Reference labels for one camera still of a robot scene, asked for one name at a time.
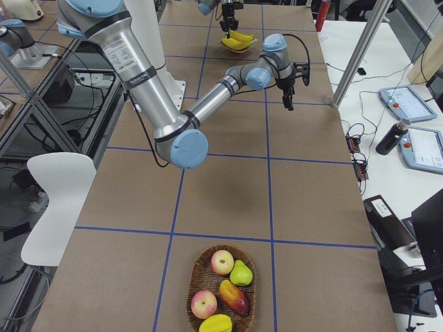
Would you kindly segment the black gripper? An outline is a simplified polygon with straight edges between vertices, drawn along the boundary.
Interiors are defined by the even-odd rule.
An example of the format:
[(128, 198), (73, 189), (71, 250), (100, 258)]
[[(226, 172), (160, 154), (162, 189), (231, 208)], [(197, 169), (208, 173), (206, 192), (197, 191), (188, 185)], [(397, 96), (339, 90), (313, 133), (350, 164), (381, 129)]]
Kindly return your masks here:
[(277, 79), (277, 87), (283, 92), (282, 101), (285, 109), (291, 110), (291, 96), (295, 95), (295, 79), (293, 77), (286, 77)]

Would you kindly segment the second arm gripper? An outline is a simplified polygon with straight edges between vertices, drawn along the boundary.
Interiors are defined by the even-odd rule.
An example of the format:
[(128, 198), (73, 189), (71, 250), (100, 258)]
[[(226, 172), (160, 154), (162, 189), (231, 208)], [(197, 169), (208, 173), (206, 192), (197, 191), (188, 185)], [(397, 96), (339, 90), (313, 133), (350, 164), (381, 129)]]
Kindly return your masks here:
[(229, 38), (230, 29), (238, 29), (239, 20), (235, 18), (235, 11), (242, 9), (242, 0), (221, 0), (221, 6), (223, 21), (219, 24), (226, 38)]

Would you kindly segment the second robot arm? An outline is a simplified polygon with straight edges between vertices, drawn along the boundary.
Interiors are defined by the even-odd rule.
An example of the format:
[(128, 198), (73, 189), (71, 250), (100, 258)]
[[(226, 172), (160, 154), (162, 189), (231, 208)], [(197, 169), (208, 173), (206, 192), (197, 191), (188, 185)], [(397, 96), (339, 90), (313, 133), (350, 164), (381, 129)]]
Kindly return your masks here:
[(210, 14), (218, 5), (221, 6), (221, 15), (224, 21), (237, 21), (235, 12), (244, 9), (244, 2), (240, 0), (198, 0), (198, 8), (203, 15)]

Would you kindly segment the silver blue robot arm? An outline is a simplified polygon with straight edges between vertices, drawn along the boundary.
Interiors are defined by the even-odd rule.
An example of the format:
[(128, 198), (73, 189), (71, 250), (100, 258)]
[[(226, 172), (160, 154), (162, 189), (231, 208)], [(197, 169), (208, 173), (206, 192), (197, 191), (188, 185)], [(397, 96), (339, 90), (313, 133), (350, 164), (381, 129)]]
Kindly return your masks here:
[(123, 1), (58, 1), (59, 32), (98, 45), (116, 74), (154, 127), (158, 155), (181, 169), (205, 161), (208, 140), (199, 127), (243, 86), (255, 91), (274, 79), (292, 109), (295, 64), (283, 35), (269, 35), (258, 61), (233, 66), (190, 110), (180, 112), (132, 31), (132, 16)]

